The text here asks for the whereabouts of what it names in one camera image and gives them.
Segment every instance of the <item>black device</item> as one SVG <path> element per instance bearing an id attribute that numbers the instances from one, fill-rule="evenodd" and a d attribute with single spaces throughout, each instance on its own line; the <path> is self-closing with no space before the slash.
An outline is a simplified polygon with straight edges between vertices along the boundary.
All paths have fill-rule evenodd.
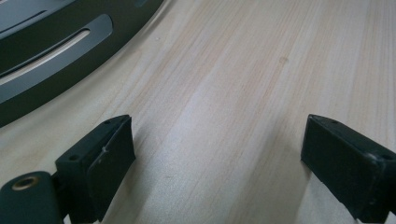
<path id="1" fill-rule="evenodd" d="M 76 44 L 0 84 L 0 128 L 38 108 L 104 63 L 163 0 L 0 0 L 0 77 L 11 76 L 85 32 Z"/>

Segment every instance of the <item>light wood grain surface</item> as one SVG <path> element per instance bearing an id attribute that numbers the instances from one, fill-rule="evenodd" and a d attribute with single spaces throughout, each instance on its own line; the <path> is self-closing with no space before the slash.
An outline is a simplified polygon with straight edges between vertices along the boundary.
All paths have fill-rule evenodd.
<path id="1" fill-rule="evenodd" d="M 0 184 L 54 173 L 129 114 L 137 160 L 104 223 L 358 223 L 300 162 L 305 122 L 395 150 L 395 63 L 393 0 L 165 0 L 95 72 L 0 129 Z"/>

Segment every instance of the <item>screw hole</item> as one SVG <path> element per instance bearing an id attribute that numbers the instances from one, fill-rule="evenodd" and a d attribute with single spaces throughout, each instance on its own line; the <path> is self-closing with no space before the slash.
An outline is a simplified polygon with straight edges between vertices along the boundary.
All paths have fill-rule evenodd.
<path id="1" fill-rule="evenodd" d="M 76 161 L 78 159 L 78 155 L 73 155 L 71 157 L 69 157 L 70 161 Z"/>
<path id="2" fill-rule="evenodd" d="M 29 189 L 30 187 L 36 185 L 38 183 L 37 176 L 26 176 L 23 179 L 18 180 L 13 186 L 13 190 L 24 190 Z"/>
<path id="3" fill-rule="evenodd" d="M 390 155 L 382 155 L 381 156 L 384 160 L 391 161 L 393 158 Z"/>

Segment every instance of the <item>wood grain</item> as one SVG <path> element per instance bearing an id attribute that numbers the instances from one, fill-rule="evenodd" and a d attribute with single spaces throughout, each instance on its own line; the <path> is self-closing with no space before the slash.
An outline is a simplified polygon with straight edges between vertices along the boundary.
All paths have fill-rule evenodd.
<path id="1" fill-rule="evenodd" d="M 395 150 L 395 43 L 392 0 L 165 1 L 95 72 L 0 129 L 0 184 L 55 172 L 130 114 L 137 160 L 104 223 L 356 223 L 300 162 L 304 126 L 338 119 Z"/>

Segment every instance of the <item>black clamp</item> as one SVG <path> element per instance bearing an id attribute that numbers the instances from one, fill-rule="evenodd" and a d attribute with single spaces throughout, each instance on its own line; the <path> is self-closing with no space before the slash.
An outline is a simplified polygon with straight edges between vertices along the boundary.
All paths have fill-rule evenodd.
<path id="1" fill-rule="evenodd" d="M 0 191 L 0 223 L 72 223 L 104 218 L 134 161 L 131 117 L 108 119 L 68 149 L 57 172 L 21 175 Z"/>
<path id="2" fill-rule="evenodd" d="M 383 223 L 396 214 L 396 154 L 346 125 L 310 115 L 302 161 L 349 213 Z"/>

